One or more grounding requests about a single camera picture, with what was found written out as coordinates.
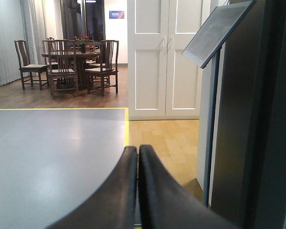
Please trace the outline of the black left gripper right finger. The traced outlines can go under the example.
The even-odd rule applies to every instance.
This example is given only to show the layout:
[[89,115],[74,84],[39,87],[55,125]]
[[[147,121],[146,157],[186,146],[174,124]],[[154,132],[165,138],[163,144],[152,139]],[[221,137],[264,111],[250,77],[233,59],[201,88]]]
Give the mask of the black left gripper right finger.
[[166,170],[151,145],[139,148],[139,204],[144,229],[235,229],[191,196]]

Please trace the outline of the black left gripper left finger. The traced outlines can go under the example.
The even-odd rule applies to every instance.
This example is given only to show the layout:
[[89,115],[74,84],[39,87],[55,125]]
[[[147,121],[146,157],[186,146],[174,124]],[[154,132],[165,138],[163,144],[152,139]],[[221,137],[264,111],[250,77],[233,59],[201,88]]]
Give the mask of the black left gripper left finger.
[[137,148],[126,146],[116,166],[82,204],[48,229],[132,229],[136,204]]

